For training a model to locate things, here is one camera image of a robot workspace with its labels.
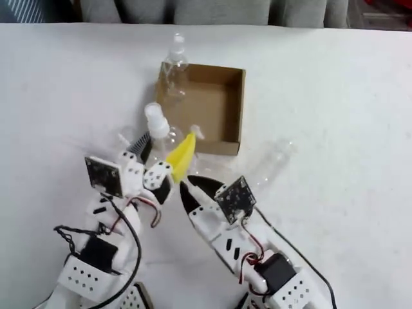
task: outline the circuit board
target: circuit board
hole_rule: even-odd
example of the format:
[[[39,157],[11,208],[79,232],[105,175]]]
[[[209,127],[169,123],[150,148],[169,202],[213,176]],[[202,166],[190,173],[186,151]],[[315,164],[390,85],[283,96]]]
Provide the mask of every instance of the circuit board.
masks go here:
[[[230,224],[236,222],[241,211],[245,212],[246,217],[251,216],[253,206],[256,204],[256,199],[244,176],[238,178],[223,192],[217,195],[215,200]]]
[[[93,188],[118,198],[123,197],[119,166],[92,156],[87,156],[84,160],[88,168],[90,185]]]

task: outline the yellow cone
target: yellow cone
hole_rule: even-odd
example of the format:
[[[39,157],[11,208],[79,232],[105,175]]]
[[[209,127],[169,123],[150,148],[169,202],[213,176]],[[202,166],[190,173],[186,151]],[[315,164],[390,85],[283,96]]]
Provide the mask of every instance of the yellow cone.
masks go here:
[[[196,146],[196,135],[190,133],[183,142],[176,147],[166,158],[166,162],[173,167],[172,177],[175,183],[180,182],[190,166]]]

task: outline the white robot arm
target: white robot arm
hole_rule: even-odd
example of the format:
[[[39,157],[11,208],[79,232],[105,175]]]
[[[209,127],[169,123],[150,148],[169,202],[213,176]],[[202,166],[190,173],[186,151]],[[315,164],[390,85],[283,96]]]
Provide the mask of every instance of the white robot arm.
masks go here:
[[[88,205],[86,229],[58,226],[71,254],[47,300],[46,309],[152,308],[144,285],[135,281],[141,251],[138,207],[156,211],[173,193],[173,168],[158,162],[146,170],[135,154],[124,151],[117,162],[86,157],[91,186],[100,192]],[[74,244],[71,234],[79,233]]]
[[[230,186],[201,176],[188,179],[191,185],[182,182],[180,194],[193,227],[239,283],[249,283],[250,292],[237,308],[336,309],[329,282],[255,206],[244,177]],[[248,224],[252,215],[265,224]],[[332,304],[303,261],[328,285]]]

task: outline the white tabletop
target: white tabletop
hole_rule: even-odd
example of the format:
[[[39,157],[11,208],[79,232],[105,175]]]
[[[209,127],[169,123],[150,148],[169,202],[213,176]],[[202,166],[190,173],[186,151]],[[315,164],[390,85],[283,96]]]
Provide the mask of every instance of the white tabletop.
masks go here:
[[[412,33],[97,24],[0,25],[2,307],[53,289],[67,247],[52,228],[80,227],[93,194],[83,156],[117,127],[143,130],[176,31],[191,62],[247,71],[232,166],[269,140],[297,145],[259,204],[330,280],[338,307],[409,308]],[[178,202],[142,241],[157,308],[231,308],[245,290]]]

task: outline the white bottle cap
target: white bottle cap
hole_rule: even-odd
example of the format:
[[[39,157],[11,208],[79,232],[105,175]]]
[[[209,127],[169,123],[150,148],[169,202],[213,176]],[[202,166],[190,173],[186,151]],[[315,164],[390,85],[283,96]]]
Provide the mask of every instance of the white bottle cap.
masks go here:
[[[144,108],[144,113],[150,136],[153,138],[165,138],[170,132],[170,126],[167,119],[163,116],[162,107],[156,102],[149,103]]]

